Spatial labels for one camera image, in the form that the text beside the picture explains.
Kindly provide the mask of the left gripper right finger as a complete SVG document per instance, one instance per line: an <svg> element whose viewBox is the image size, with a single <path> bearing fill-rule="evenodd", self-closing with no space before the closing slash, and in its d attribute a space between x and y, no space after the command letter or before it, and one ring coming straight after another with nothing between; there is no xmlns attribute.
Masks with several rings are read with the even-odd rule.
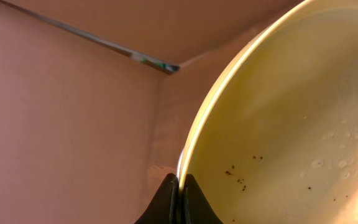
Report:
<svg viewBox="0 0 358 224"><path fill-rule="evenodd" d="M223 224L211 208L195 177L186 175L182 199L182 223Z"/></svg>

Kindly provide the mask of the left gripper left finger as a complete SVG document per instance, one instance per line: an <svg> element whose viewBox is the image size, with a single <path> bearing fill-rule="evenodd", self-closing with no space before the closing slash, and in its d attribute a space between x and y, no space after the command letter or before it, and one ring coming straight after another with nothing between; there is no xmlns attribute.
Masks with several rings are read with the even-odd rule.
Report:
<svg viewBox="0 0 358 224"><path fill-rule="evenodd" d="M177 194L177 177L175 174L169 173L135 224L174 224L176 222Z"/></svg>

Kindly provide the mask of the yellow plate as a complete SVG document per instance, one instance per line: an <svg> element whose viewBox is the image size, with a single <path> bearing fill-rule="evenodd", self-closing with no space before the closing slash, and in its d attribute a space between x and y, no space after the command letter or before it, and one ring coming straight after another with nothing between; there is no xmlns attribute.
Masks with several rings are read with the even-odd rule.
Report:
<svg viewBox="0 0 358 224"><path fill-rule="evenodd" d="M181 159L222 223L358 223L358 0L303 1L210 89Z"/></svg>

